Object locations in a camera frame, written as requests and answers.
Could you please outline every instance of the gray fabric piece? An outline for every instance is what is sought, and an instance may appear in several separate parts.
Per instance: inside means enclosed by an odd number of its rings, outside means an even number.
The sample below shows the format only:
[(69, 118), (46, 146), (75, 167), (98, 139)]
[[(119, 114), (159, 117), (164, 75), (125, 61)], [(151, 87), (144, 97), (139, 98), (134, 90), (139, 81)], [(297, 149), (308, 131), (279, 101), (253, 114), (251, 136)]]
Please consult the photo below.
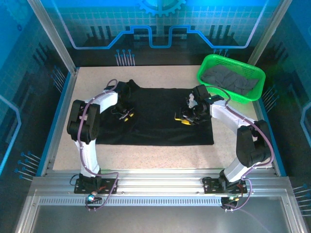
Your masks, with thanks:
[(247, 79), (223, 65), (206, 70), (201, 76), (201, 80), (244, 96), (253, 90), (259, 81), (259, 79)]

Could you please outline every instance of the black mounting plate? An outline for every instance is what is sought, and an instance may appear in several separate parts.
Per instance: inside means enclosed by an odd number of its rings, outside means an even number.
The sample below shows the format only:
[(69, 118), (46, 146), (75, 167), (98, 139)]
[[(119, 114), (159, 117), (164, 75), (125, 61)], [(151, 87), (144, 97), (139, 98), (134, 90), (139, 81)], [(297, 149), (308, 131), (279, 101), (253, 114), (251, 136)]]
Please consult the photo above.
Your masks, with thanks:
[(238, 181), (237, 183), (231, 183), (229, 185), (225, 185), (224, 183), (220, 183), (219, 179), (204, 177), (202, 179), (204, 193), (205, 194), (245, 194), (247, 193), (247, 187), (245, 181)]
[[(99, 191), (98, 194), (109, 194), (114, 182), (115, 182), (115, 179), (102, 179), (100, 186), (101, 187), (106, 186), (106, 188)], [(117, 193), (117, 187), (118, 187), (118, 181), (116, 183), (116, 187), (114, 187), (114, 189), (112, 191), (112, 194)], [(88, 183), (82, 184), (80, 179), (76, 180), (76, 184), (74, 187), (74, 193), (75, 194), (90, 194), (93, 191), (96, 191), (96, 190), (94, 190), (94, 185), (88, 184)]]

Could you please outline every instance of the green basket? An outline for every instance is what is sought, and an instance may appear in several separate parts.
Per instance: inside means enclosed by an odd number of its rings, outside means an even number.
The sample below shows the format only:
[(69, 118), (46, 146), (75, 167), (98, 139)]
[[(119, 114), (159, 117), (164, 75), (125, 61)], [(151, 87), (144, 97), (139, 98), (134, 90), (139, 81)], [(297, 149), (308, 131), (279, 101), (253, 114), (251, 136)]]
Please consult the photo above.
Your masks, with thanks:
[[(211, 67), (214, 67), (216, 65), (223, 65), (227, 67), (228, 69), (238, 74), (243, 75), (247, 79), (259, 79), (258, 83), (253, 88), (253, 90), (248, 92), (245, 96), (226, 90), (228, 94), (231, 96), (232, 100), (237, 101), (239, 103), (248, 103), (250, 101), (256, 101), (261, 97), (263, 84), (266, 79), (266, 75), (261, 69), (259, 69), (258, 67), (255, 67), (255, 66), (243, 63), (243, 62), (238, 62), (236, 60), (223, 57), (223, 56), (219, 56), (216, 54), (211, 54), (204, 58), (204, 61), (202, 62), (202, 65), (197, 74), (197, 79), (199, 83), (204, 84), (205, 86), (211, 85), (211, 84), (208, 84), (202, 81), (201, 76), (203, 75), (205, 70)], [(226, 94), (219, 89), (209, 87), (207, 90), (208, 92), (215, 93), (217, 95), (227, 98)]]

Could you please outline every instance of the gear graphic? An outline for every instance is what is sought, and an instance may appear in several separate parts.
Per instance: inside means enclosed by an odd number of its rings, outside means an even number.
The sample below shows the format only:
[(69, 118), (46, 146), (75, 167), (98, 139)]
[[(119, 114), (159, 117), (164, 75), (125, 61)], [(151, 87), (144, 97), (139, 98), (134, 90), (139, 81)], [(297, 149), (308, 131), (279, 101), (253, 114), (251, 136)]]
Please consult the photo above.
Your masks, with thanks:
[(17, 23), (22, 23), (29, 14), (27, 0), (0, 0), (0, 3)]
[(169, 16), (169, 13), (175, 14), (176, 9), (181, 9), (181, 4), (186, 3), (185, 0), (140, 0), (140, 9), (144, 9), (146, 14), (151, 13), (153, 16), (163, 15)]

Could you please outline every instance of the beige table surface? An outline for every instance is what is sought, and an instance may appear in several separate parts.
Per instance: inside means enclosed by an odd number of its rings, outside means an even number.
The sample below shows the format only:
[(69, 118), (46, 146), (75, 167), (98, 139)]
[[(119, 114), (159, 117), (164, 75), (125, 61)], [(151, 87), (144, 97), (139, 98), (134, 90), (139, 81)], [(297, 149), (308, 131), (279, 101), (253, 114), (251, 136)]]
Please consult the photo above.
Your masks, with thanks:
[[(141, 87), (194, 88), (199, 83), (196, 73), (200, 66), (151, 67), (82, 67), (79, 70), (71, 104), (74, 100), (87, 100), (99, 94), (111, 79), (133, 79)], [(230, 105), (248, 117), (257, 119), (252, 103)], [(78, 150), (63, 129), (54, 162), (54, 170), (78, 170)], [(96, 145), (97, 159), (102, 169), (136, 168), (224, 168), (236, 157), (236, 136), (222, 122), (212, 119), (214, 145), (209, 146), (127, 146)]]

